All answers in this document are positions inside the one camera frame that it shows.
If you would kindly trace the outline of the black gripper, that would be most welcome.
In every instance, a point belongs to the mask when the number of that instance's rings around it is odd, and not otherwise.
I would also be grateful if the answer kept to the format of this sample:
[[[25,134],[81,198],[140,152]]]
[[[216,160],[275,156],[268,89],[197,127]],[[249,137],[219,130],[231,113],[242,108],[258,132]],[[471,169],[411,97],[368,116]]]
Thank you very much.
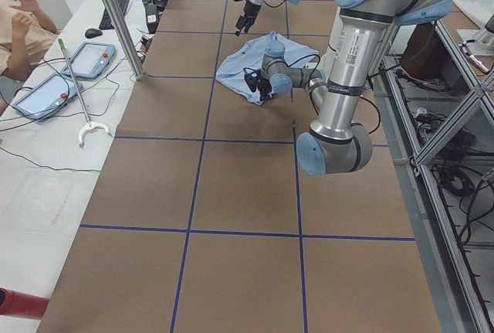
[[[261,70],[244,70],[244,80],[252,93],[259,92],[260,100],[271,100],[273,98],[271,84],[262,75]]]
[[[235,2],[245,1],[243,9],[243,15],[240,15],[235,27],[235,34],[239,36],[244,30],[244,33],[248,33],[252,25],[255,23],[257,15],[259,14],[259,0],[234,0]]]

